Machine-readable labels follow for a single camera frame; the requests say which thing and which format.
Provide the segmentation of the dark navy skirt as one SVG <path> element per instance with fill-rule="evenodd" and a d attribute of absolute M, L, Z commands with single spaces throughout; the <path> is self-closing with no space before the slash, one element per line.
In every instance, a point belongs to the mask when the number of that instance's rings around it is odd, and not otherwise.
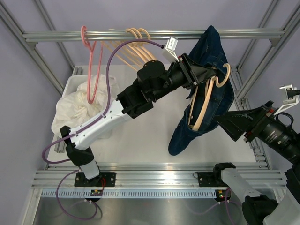
<path fill-rule="evenodd" d="M 217 74 L 191 90 L 188 96 L 191 102 L 168 145 L 172 156 L 180 154 L 195 138 L 214 130 L 218 126 L 215 116 L 228 112 L 234 100 L 229 63 L 220 34 L 212 25 L 201 35 L 188 56 L 201 66 L 214 69 Z"/>

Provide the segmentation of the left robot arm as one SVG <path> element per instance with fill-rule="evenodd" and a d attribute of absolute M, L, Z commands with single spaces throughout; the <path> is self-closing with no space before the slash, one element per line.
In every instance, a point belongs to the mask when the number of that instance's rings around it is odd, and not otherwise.
<path fill-rule="evenodd" d="M 182 54 L 165 69 L 162 62 L 152 60 L 138 70 L 133 84 L 109 100 L 103 112 L 77 127 L 60 129 L 66 143 L 67 156 L 81 169 L 84 181 L 95 187 L 103 184 L 103 176 L 91 150 L 102 134 L 121 123 L 137 118 L 153 108 L 153 104 L 170 92 L 183 87 L 191 89 L 217 75 L 216 68 L 201 66 Z"/>

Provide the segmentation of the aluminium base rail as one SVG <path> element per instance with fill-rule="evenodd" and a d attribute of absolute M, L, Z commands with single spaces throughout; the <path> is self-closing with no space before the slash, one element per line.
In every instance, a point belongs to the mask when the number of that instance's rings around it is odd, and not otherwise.
<path fill-rule="evenodd" d="M 117 164 L 100 163 L 101 172 L 116 173 L 116 188 L 196 188 L 197 172 L 211 172 L 214 163 L 158 163 Z M 272 170 L 266 162 L 236 163 L 240 175 L 255 188 L 284 188 L 286 177 L 280 170 Z M 34 175 L 32 188 L 54 188 L 61 179 L 76 167 L 68 164 L 49 166 Z"/>

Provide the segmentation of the aluminium frame strut right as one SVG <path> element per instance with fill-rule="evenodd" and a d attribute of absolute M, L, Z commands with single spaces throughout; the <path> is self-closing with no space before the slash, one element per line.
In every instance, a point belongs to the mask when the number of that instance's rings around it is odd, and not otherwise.
<path fill-rule="evenodd" d="M 254 84 L 267 71 L 275 58 L 300 27 L 300 2 L 298 0 L 272 0 L 258 23 L 264 31 L 277 28 L 278 37 L 252 39 L 237 63 L 238 100 L 244 100 Z"/>

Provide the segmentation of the aluminium frame strut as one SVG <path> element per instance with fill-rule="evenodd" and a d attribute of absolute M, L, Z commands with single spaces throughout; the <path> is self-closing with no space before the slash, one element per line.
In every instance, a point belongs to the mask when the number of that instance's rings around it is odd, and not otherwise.
<path fill-rule="evenodd" d="M 47 78 L 50 84 L 61 94 L 64 90 L 64 85 L 54 74 L 54 71 L 50 68 L 49 64 L 42 56 L 42 53 L 37 49 L 37 45 L 42 42 L 41 35 L 45 34 L 46 36 L 49 36 L 51 32 L 55 33 L 56 27 L 54 26 L 54 23 L 52 22 L 52 19 L 41 0 L 34 0 L 33 6 L 40 14 L 42 22 L 48 28 L 48 31 L 38 33 L 37 40 L 32 41 L 30 39 L 30 34 L 23 29 L 4 1 L 0 2 L 0 22 L 26 52 L 28 57 L 33 61 L 42 74 Z"/>
<path fill-rule="evenodd" d="M 278 37 L 252 39 L 237 63 L 238 100 L 244 100 L 254 84 L 267 71 L 275 58 L 300 27 L 300 2 L 298 0 L 272 0 L 258 23 L 264 31 L 277 28 Z"/>

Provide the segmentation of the aluminium hanging rail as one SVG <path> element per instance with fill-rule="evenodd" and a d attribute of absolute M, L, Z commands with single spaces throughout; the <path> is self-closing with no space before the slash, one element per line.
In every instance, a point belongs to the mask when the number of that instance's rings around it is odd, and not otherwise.
<path fill-rule="evenodd" d="M 30 39 L 37 40 L 39 32 L 28 32 Z M 198 39 L 205 30 L 149 30 L 148 33 L 152 40 L 167 40 L 169 37 L 175 37 L 181 40 Z M 275 28 L 255 28 L 241 30 L 218 30 L 222 39 L 279 39 L 284 34 L 283 29 Z M 42 34 L 42 42 L 74 42 L 81 41 L 80 31 L 56 31 L 51 32 L 49 36 Z M 85 37 L 88 41 L 108 41 L 108 40 L 130 40 L 135 37 L 123 30 L 106 31 L 86 31 Z"/>

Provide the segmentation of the aluminium frame strut left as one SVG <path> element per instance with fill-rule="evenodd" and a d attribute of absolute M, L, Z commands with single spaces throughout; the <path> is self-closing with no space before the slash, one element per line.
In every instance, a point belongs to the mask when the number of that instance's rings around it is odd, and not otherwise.
<path fill-rule="evenodd" d="M 46 36 L 49 36 L 51 32 L 55 33 L 56 27 L 54 26 L 54 23 L 52 22 L 52 19 L 41 0 L 34 0 L 33 6 L 40 14 L 42 22 L 48 28 L 48 31 L 38 33 L 37 40 L 32 41 L 30 39 L 30 34 L 23 29 L 4 1 L 0 2 L 0 22 L 26 52 L 28 57 L 33 61 L 42 74 L 47 78 L 50 84 L 61 94 L 64 90 L 64 85 L 54 74 L 54 71 L 50 68 L 49 64 L 42 56 L 42 53 L 37 49 L 37 45 L 42 42 L 41 35 L 45 34 Z"/>

